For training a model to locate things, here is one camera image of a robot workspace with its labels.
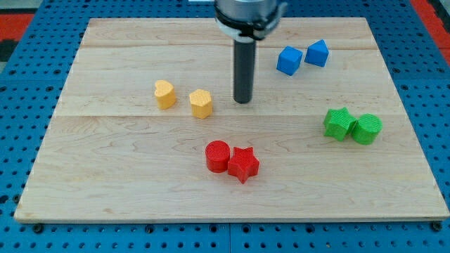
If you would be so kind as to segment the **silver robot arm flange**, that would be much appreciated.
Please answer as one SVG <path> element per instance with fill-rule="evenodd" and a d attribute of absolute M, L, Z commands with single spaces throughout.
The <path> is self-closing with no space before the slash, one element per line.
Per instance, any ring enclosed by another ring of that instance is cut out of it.
<path fill-rule="evenodd" d="M 240 43 L 261 41 L 278 26 L 288 3 L 277 0 L 216 0 L 215 21 L 219 29 Z"/>

